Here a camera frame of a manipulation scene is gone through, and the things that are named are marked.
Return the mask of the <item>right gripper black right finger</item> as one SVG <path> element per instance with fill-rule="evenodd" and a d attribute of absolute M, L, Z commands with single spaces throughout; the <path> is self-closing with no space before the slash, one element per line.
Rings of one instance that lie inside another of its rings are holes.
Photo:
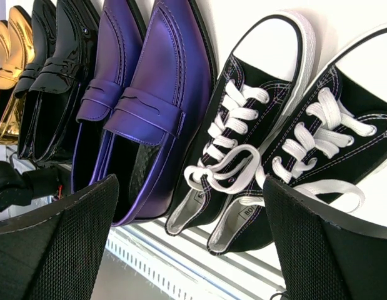
<path fill-rule="evenodd" d="M 387 299 L 387 227 L 267 176 L 265 208 L 285 299 Z"/>

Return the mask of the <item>gold loafer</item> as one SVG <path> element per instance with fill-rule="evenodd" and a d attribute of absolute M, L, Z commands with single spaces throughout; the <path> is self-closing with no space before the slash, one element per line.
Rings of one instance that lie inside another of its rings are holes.
<path fill-rule="evenodd" d="M 14 89 L 22 72 L 35 57 L 31 17 L 21 6 L 9 10 L 8 31 L 10 36 L 10 54 L 0 67 L 0 90 L 11 90 L 8 105 L 0 121 L 0 144 L 15 145 L 21 127 L 24 100 L 14 95 Z"/>
<path fill-rule="evenodd" d="M 8 22 L 6 20 L 0 20 L 0 68 L 9 58 L 10 48 L 11 43 L 8 31 Z M 2 119 L 3 112 L 8 105 L 11 93 L 11 90 L 0 90 L 0 121 Z"/>

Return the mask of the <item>black patent loafer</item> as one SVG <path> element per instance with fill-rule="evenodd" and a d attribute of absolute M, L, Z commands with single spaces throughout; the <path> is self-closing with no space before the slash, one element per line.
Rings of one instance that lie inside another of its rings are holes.
<path fill-rule="evenodd" d="M 81 98 L 94 76 L 99 14 L 91 1 L 58 1 L 56 45 L 31 86 L 38 92 L 33 134 L 36 162 L 70 163 Z"/>
<path fill-rule="evenodd" d="M 32 11 L 32 29 L 35 57 L 28 63 L 14 89 L 14 95 L 24 100 L 24 109 L 18 137 L 18 158 L 31 159 L 33 156 L 34 124 L 38 108 L 38 92 L 31 91 L 47 58 L 56 45 L 56 7 L 52 1 L 35 0 Z"/>

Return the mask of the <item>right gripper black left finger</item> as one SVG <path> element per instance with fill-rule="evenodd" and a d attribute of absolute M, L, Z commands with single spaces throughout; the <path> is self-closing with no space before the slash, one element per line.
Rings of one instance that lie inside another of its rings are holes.
<path fill-rule="evenodd" d="M 0 299 L 90 299 L 118 193 L 111 174 L 0 221 Z"/>

